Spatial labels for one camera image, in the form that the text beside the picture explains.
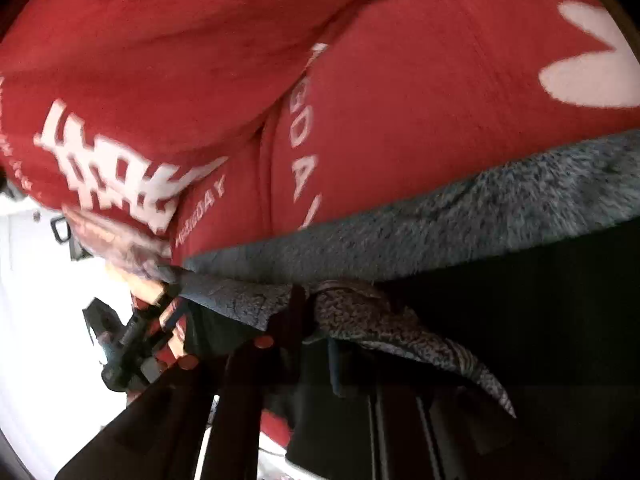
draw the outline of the red garment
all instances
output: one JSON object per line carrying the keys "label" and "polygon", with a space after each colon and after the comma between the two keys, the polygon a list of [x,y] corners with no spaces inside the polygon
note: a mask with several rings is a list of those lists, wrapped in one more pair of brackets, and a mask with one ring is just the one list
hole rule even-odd
{"label": "red garment", "polygon": [[[236,184],[241,171],[214,172],[198,192],[225,173],[228,200],[202,216],[174,261],[640,126],[639,105],[638,62],[597,0],[376,0],[266,128],[260,199]],[[258,210],[251,232],[227,220]]]}
{"label": "red garment", "polygon": [[0,164],[49,208],[162,233],[354,1],[31,0],[0,44]]}

